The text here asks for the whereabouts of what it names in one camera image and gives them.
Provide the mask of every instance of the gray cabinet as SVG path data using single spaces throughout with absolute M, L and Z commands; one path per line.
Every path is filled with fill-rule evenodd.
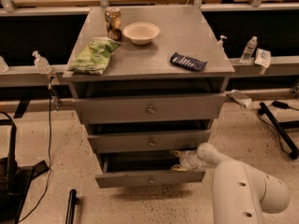
M 146 46 L 124 37 L 102 76 L 64 72 L 102 170 L 97 183 L 112 188 L 200 182 L 205 170 L 171 170 L 178 158 L 170 151 L 208 141 L 234 69 L 196 7 L 121 7 L 121 17 L 123 26 L 147 21 L 161 33 Z M 70 63 L 91 37 L 106 35 L 104 24 L 104 10 L 92 9 Z M 181 38 L 188 42 L 176 44 Z M 208 61 L 205 71 L 172 65 L 175 51 Z

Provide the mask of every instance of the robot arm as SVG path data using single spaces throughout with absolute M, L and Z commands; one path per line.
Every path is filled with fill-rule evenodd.
M 290 202 L 286 185 L 244 162 L 221 154 L 209 143 L 179 151 L 180 169 L 216 167 L 213 177 L 215 224 L 264 224 L 262 212 L 279 213 Z

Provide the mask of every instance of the bowl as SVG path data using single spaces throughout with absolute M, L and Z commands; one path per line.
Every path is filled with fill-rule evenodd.
M 122 33 L 134 44 L 146 45 L 160 33 L 160 29 L 151 23 L 135 22 L 123 28 Z

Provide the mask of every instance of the open drawer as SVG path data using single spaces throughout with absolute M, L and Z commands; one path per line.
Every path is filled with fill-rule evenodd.
M 76 99 L 75 107 L 84 124 L 216 119 L 224 100 L 222 93 L 105 97 Z
M 94 153 L 195 149 L 206 142 L 210 120 L 86 125 Z
M 178 158 L 169 151 L 98 155 L 104 158 L 103 174 L 96 176 L 100 188 L 134 187 L 201 182 L 205 170 L 172 171 Z

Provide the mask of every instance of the floor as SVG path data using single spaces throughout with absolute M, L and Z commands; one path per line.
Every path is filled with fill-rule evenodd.
M 264 102 L 270 105 L 273 100 Z M 299 108 L 298 100 L 284 102 Z M 279 214 L 263 214 L 265 224 L 298 223 L 299 160 L 293 161 L 283 153 L 276 131 L 258 119 L 259 103 L 260 101 L 253 101 L 249 108 L 245 108 L 232 101 L 226 102 L 220 117 L 213 123 L 209 143 L 220 152 L 286 183 L 291 193 L 289 207 Z M 1 103 L 0 110 L 7 105 Z M 15 119 L 18 127 L 16 159 L 19 166 L 49 160 L 48 108 L 47 101 L 31 103 L 24 116 Z M 298 111 L 273 106 L 270 109 L 279 121 L 299 120 Z M 77 190 L 79 198 L 75 209 L 75 224 L 213 223 L 213 170 L 206 170 L 202 183 L 100 189 L 94 176 L 101 171 L 73 106 L 65 103 L 60 111 L 52 111 L 51 126 L 52 173 L 49 188 L 37 209 L 23 224 L 65 223 L 71 189 Z M 3 129 L 0 132 L 1 148 L 3 143 L 7 144 L 8 135 L 8 130 Z M 298 143 L 298 130 L 289 134 Z M 1 157 L 6 155 L 7 151 L 2 148 Z M 47 177 L 44 174 L 32 182 L 21 218 L 36 205 L 44 192 Z

